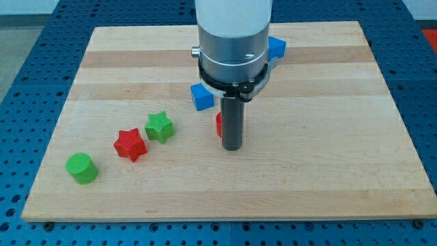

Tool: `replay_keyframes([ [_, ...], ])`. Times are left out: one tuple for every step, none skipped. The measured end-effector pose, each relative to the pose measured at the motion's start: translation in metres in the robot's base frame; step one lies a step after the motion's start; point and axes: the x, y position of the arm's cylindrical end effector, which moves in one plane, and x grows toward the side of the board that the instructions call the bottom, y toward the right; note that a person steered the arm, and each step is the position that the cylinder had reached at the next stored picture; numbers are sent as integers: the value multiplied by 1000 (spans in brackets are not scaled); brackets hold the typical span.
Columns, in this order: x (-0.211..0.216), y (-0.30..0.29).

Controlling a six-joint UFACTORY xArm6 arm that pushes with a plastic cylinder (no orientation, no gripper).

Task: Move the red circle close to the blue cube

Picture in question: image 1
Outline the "blue block behind arm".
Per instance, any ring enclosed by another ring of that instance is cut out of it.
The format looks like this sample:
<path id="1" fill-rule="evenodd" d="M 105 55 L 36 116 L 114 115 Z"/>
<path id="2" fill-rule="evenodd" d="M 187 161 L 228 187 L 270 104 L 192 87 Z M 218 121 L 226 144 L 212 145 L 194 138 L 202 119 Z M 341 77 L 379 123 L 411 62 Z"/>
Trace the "blue block behind arm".
<path id="1" fill-rule="evenodd" d="M 282 58 L 285 55 L 287 42 L 276 37 L 268 37 L 268 61 Z"/>

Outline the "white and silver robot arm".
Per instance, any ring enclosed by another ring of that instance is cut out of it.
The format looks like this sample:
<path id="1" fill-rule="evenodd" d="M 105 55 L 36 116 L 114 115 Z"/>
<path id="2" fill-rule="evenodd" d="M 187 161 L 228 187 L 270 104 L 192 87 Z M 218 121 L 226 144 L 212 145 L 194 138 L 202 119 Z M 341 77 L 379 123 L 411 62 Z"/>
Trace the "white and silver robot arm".
<path id="1" fill-rule="evenodd" d="M 212 79 L 241 83 L 268 60 L 272 0 L 195 0 L 200 64 Z"/>

